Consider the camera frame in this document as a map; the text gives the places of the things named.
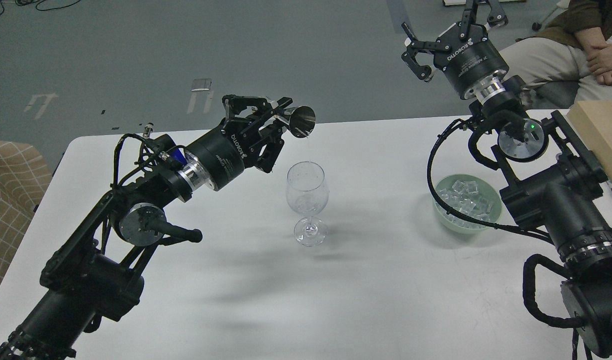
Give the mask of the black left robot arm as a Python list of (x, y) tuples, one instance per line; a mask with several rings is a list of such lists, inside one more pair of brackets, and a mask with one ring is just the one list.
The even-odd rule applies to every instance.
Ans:
[(109, 191), (47, 261), (40, 275), (47, 293), (0, 345), (0, 360), (74, 358), (82, 333), (138, 305), (157, 248), (203, 239), (196, 228), (169, 223), (164, 208), (187, 202), (202, 186), (219, 191), (248, 168), (271, 172), (283, 133), (305, 138), (315, 127), (313, 109), (292, 101), (226, 95), (219, 125), (188, 145), (148, 130), (124, 134)]

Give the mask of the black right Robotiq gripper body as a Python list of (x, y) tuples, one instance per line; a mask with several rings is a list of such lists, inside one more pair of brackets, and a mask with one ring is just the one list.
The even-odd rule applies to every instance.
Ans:
[(433, 65), (443, 72), (459, 98), (468, 100), (474, 98), (471, 89), (477, 82), (491, 76), (503, 78), (509, 66), (488, 39), (483, 25), (470, 25), (464, 38), (460, 37), (459, 25), (453, 23), (438, 36), (441, 48), (445, 50), (448, 45), (450, 49), (436, 52)]

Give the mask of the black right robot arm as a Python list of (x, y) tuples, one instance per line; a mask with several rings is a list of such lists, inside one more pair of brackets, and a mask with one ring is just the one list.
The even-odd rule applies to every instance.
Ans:
[[(481, 1), (468, 0), (461, 20), (434, 41), (418, 39), (407, 23), (402, 60), (416, 77), (444, 73), (462, 100), (472, 100), (467, 119), (452, 121), (438, 136), (427, 164), (427, 183), (436, 203), (450, 215), (474, 224), (541, 239), (559, 254), (541, 254), (523, 266), (523, 302), (540, 322), (573, 330), (573, 345), (584, 341), (585, 355), (612, 356), (612, 228), (594, 201), (612, 180), (595, 153), (558, 111), (530, 118), (520, 101), (524, 85), (507, 77), (509, 67), (491, 43), (488, 30), (504, 27), (507, 16), (489, 1), (486, 24), (476, 21)], [(500, 170), (508, 185), (500, 196), (514, 225), (497, 224), (452, 208), (432, 182), (434, 157), (456, 130), (470, 130), (468, 150), (476, 162)]]

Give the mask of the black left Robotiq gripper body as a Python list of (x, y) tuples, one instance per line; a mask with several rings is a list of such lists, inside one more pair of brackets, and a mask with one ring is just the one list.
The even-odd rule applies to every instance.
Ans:
[(244, 169), (256, 166), (260, 158), (260, 134), (244, 132), (244, 120), (222, 120), (202, 137), (185, 146), (184, 178), (195, 191), (207, 185), (219, 191)]

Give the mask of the person's clasped hands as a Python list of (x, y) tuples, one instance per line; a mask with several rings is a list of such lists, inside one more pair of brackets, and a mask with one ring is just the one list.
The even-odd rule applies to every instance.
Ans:
[(587, 61), (598, 84), (612, 87), (612, 43), (591, 45)]

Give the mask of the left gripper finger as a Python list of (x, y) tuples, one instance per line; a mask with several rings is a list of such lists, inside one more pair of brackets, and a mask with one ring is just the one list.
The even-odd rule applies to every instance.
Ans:
[(278, 114), (279, 104), (260, 96), (226, 95), (223, 97), (226, 117), (223, 136), (229, 141), (278, 141), (279, 126), (265, 127)]
[[(288, 105), (293, 103), (292, 98), (284, 96), (277, 102), (279, 109), (286, 109)], [(255, 167), (264, 173), (270, 173), (272, 167), (283, 148), (284, 141), (281, 139), (285, 127), (280, 125), (280, 122), (271, 117), (267, 121), (265, 127), (269, 125), (279, 126), (279, 140), (245, 140), (243, 141), (243, 164), (244, 168)]]

